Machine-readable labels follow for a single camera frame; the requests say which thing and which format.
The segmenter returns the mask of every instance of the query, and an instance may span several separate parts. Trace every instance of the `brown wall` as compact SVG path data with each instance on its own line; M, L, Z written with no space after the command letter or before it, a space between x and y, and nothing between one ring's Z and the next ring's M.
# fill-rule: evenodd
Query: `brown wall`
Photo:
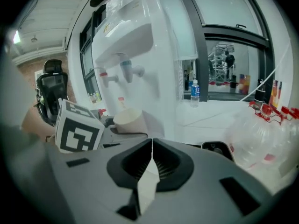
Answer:
M50 55L42 58L37 58L28 62L25 62L18 66L19 71L23 74L26 80L28 80L32 86L33 89L36 88L36 82L35 82L35 76L34 73L38 70L43 69L43 65L47 60L50 59L58 59L62 61L62 70L63 72L66 72L69 75L69 69L68 69L68 62L67 62L67 55L66 53L62 54L56 54L56 55ZM73 88L71 86L70 78L68 79L67 84L67 95L70 99L70 101L76 103L76 98L74 96Z

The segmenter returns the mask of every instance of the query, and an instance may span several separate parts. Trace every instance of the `ceiling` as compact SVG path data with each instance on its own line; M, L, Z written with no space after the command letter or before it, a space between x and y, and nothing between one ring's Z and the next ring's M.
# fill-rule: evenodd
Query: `ceiling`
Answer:
M34 56L37 53L62 48L66 37L70 35L69 29L72 29L72 24L78 17L78 10L87 1L31 0L16 25L21 42L12 45L10 54L13 60L21 61L22 57L29 60L31 54L32 58L36 58Z

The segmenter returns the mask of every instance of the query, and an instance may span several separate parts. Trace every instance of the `chair backrest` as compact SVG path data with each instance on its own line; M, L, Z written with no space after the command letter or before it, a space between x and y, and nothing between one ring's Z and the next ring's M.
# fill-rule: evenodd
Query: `chair backrest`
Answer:
M56 121L59 111L58 99L67 99L68 75L62 72L60 60L49 60L43 68L44 73L36 83L44 98L47 115L53 122Z

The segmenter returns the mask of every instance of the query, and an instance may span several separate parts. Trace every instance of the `window frame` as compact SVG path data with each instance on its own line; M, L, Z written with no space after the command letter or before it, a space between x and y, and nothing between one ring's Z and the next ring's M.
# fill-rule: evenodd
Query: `window frame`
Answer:
M258 48L259 57L259 79L266 79L268 75L273 71L274 54L273 44L271 42L270 31L264 15L255 0L247 0L257 17L263 36L256 33L252 33L241 28L229 27L217 24L205 24L203 22L203 16L195 0L182 0L187 13L189 15L191 25L194 31L195 43L198 52L198 58L196 59L196 79L200 86L200 101L208 101L208 99L216 100L241 100L239 94L235 94L232 98L231 94L223 92L209 92L209 68L208 68L208 56L206 40L221 40L230 41L249 45ZM269 102L272 90L273 76L270 77L265 83L265 99L266 103ZM254 97L251 95L247 100L250 101ZM190 92L184 93L185 99L190 99Z
M83 63L83 53L86 50L87 46L92 44L93 38L95 36L95 29L100 25L102 20L102 13L105 11L106 5L102 5L99 9L93 12L91 19L88 21L86 26L84 27L83 31L80 33L79 37L79 52L80 52L80 62L81 62L81 70L84 79L84 84L86 88L87 94L93 94L96 91L100 91L99 87L95 90L92 84L92 78L95 77L94 69L90 69L89 72L85 73L85 67ZM92 28L90 37L86 37L86 33L89 28Z

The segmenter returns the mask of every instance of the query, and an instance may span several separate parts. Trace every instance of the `black office chair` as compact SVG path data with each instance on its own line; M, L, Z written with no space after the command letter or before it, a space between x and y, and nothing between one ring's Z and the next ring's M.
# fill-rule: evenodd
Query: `black office chair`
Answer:
M56 123L59 101L58 99L67 99L67 81L68 75L62 72L61 60L48 60L43 66L43 75L37 80L37 104L36 107L42 119L54 126Z

